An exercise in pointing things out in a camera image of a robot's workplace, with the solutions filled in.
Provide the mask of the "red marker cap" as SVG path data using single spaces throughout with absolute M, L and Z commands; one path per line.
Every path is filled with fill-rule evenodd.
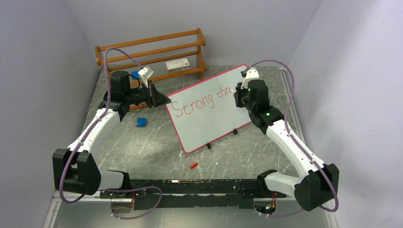
M 190 165 L 190 169 L 194 169 L 195 167 L 198 166 L 198 162 L 193 163 L 192 165 Z

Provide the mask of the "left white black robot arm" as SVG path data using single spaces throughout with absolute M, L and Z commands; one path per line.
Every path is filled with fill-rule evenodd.
M 129 112 L 131 105 L 145 103 L 153 108 L 169 104 L 171 100 L 157 91 L 152 81 L 140 87 L 130 87 L 130 75 L 115 71 L 110 77 L 110 91 L 98 107 L 95 117 L 78 139 L 65 149 L 57 149 L 52 156 L 55 188 L 67 192 L 93 195 L 98 190 L 112 189 L 124 198 L 131 193 L 128 173 L 100 171 L 94 155 L 110 132 Z

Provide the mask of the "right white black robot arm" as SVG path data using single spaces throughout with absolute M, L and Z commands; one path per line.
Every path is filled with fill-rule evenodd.
M 312 211 L 334 200 L 333 209 L 338 209 L 337 188 L 339 169 L 336 165 L 326 164 L 311 152 L 289 127 L 282 112 L 270 105 L 269 89 L 260 79 L 254 79 L 243 86 L 235 87 L 235 104 L 246 108 L 251 123 L 271 139 L 295 167 L 298 176 L 293 177 L 270 170 L 258 176 L 256 189 L 259 195 L 282 193 L 293 197 L 305 211 Z

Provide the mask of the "pink-framed whiteboard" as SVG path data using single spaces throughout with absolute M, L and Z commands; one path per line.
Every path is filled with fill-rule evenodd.
M 247 110 L 236 107 L 233 96 L 246 67 L 236 66 L 167 96 L 171 102 L 166 109 L 185 153 L 250 123 Z

